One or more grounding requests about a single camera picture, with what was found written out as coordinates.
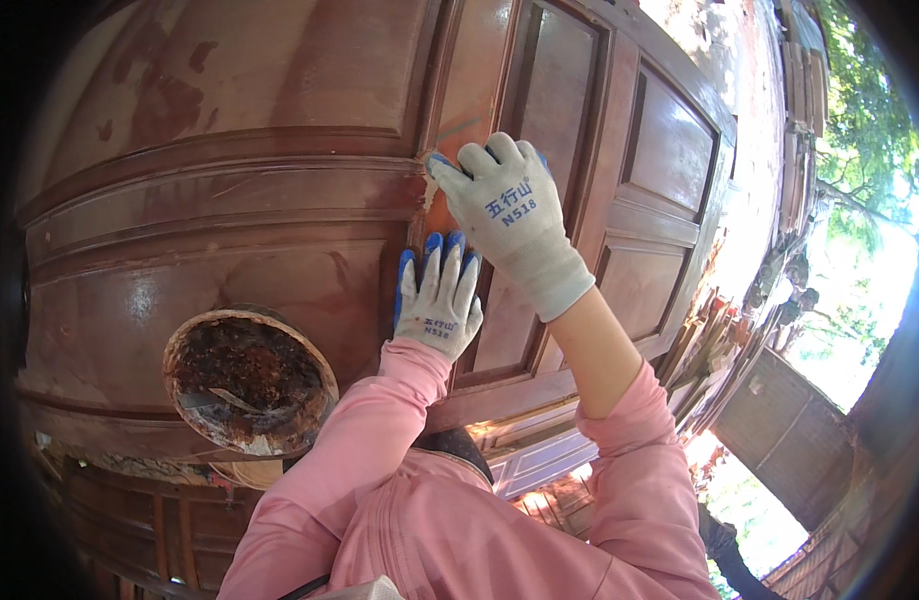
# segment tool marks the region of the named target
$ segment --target stack of wood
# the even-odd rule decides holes
[[[748,338],[748,320],[734,320],[738,309],[710,294],[696,316],[683,323],[656,376],[667,390],[677,425],[721,389]]]
[[[786,80],[786,149],[780,232],[802,233],[813,212],[815,139],[822,137],[829,120],[829,70],[822,33],[805,9],[780,0],[786,39],[780,42]]]

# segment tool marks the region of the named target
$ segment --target blue rubber coating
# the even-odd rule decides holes
[[[488,153],[488,154],[490,155],[490,157],[493,158],[493,161],[495,161],[496,164],[502,164],[502,163],[500,162],[499,157],[497,157],[496,154],[493,152],[493,149],[492,149],[492,148],[490,148],[489,146],[483,146],[482,148],[483,148],[483,150],[486,150],[486,153]]]
[[[429,166],[431,162],[433,161],[441,162],[445,164],[446,166],[450,167],[451,169],[455,169],[456,171],[462,171],[462,173],[466,175],[466,177],[470,179],[473,178],[473,176],[469,173],[469,171],[467,171],[466,169],[462,169],[462,168],[456,168],[456,166],[452,162],[450,162],[448,158],[441,155],[441,153],[439,153],[438,151],[435,151],[432,154],[430,154],[428,157],[426,157],[426,172],[429,173],[430,177],[432,176],[432,169],[430,169]]]
[[[459,255],[463,256],[466,252],[466,236],[463,235],[459,229],[453,229],[448,236],[446,236],[446,246],[443,248],[443,262],[442,265],[446,265],[446,257],[450,255],[450,251],[453,249],[453,246],[459,246]]]
[[[542,152],[539,152],[538,150],[536,153],[539,155],[539,160],[543,162],[543,166],[546,167],[546,172],[549,173],[549,176],[552,177],[552,171],[549,171],[549,162],[546,162],[546,157]]]
[[[442,260],[442,256],[443,256],[442,247],[443,247],[443,234],[441,234],[438,231],[434,231],[432,234],[430,233],[429,237],[426,238],[426,246],[424,246],[423,248],[423,272],[418,272],[416,274],[416,279],[419,282],[420,287],[422,287],[422,284],[423,284],[423,276],[426,274],[426,265],[429,262],[429,255],[432,254],[432,251],[439,248],[440,249],[439,259]]]
[[[403,271],[410,260],[413,261],[413,269],[415,269],[416,256],[412,253],[412,250],[406,248],[400,254],[399,277],[396,280],[396,302],[393,306],[393,330],[399,324],[400,312],[403,310]]]
[[[462,259],[462,269],[459,271],[459,276],[462,277],[462,274],[466,272],[466,267],[469,266],[469,263],[473,262],[474,258],[479,259],[479,265],[482,265],[482,254],[473,250],[469,254],[466,254],[466,257]]]

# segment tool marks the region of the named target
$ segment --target pink long-sleeve shirt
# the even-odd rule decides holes
[[[449,362],[407,339],[345,394],[315,447],[266,492],[220,598],[275,599],[332,572],[323,594],[388,576],[405,598],[710,598],[693,486],[645,361],[605,419],[585,544],[492,494],[480,473],[409,446]]]

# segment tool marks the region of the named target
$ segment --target glove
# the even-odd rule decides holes
[[[466,238],[461,231],[453,231],[446,241],[446,260],[441,261],[443,236],[430,234],[418,291],[412,250],[400,256],[393,337],[433,347],[451,363],[463,354],[482,325],[482,306],[474,294],[482,257],[471,252],[463,260],[465,249]]]
[[[546,159],[501,131],[485,148],[466,144],[457,157],[461,171],[438,152],[426,167],[469,241],[523,291],[541,321],[566,312],[596,278],[566,237]]]

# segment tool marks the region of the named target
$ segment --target green leaves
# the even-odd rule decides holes
[[[909,224],[909,196],[919,193],[919,136],[869,35],[839,0],[816,6],[830,67],[829,125],[817,140],[816,174],[852,200],[836,203],[829,236],[853,238],[872,257],[879,225]]]

